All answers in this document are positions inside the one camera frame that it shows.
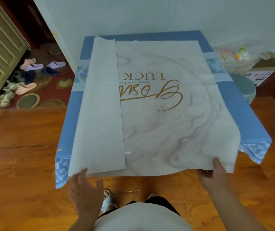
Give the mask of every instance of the foot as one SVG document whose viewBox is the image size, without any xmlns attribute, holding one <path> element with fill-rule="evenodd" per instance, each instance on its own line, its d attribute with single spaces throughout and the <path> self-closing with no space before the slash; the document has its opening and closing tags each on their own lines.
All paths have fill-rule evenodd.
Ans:
<svg viewBox="0 0 275 231">
<path fill-rule="evenodd" d="M 147 199 L 150 199 L 151 197 L 156 197 L 156 196 L 158 196 L 157 194 L 155 194 L 155 193 L 151 193 L 149 196 L 148 196 L 148 198 Z"/>
<path fill-rule="evenodd" d="M 104 189 L 104 200 L 103 200 L 101 210 L 103 212 L 107 212 L 114 208 L 118 208 L 118 206 L 115 203 L 112 192 L 109 189 Z"/>
</svg>

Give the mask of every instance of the person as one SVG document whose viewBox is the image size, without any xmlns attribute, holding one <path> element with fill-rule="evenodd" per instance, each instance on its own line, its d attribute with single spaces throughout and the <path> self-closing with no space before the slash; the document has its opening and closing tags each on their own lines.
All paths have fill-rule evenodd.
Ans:
<svg viewBox="0 0 275 231">
<path fill-rule="evenodd" d="M 228 176 L 219 158 L 213 159 L 214 170 L 197 170 L 202 186 L 208 191 L 227 231 L 267 231 L 241 204 L 230 190 Z M 117 208 L 112 193 L 86 179 L 87 169 L 71 178 L 70 193 L 76 205 L 78 219 L 70 231 L 107 230 L 177 230 L 192 228 L 163 197 L 151 194 L 145 203 L 132 201 Z"/>
</svg>

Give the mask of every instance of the right hand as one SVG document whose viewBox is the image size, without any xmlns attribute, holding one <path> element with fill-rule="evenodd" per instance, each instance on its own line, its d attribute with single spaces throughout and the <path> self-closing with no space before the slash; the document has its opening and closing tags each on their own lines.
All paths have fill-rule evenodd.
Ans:
<svg viewBox="0 0 275 231">
<path fill-rule="evenodd" d="M 228 175 L 218 157 L 213 158 L 214 170 L 197 169 L 202 186 L 208 193 L 228 189 Z"/>
</svg>

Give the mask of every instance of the left hand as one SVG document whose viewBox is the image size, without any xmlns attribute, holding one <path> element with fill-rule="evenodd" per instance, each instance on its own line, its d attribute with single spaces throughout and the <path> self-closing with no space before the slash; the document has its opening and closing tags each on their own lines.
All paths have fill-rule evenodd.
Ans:
<svg viewBox="0 0 275 231">
<path fill-rule="evenodd" d="M 74 174 L 70 183 L 70 196 L 76 205 L 78 216 L 98 217 L 104 199 L 103 180 L 92 186 L 86 179 L 87 168 Z"/>
</svg>

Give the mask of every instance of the white wall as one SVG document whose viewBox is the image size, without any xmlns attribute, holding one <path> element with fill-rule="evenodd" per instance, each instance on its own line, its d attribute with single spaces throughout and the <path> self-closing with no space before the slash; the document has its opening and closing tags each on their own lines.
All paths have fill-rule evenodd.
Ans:
<svg viewBox="0 0 275 231">
<path fill-rule="evenodd" d="M 94 35 L 201 30 L 211 46 L 252 38 L 275 51 L 275 0 L 34 1 L 75 67 Z"/>
</svg>

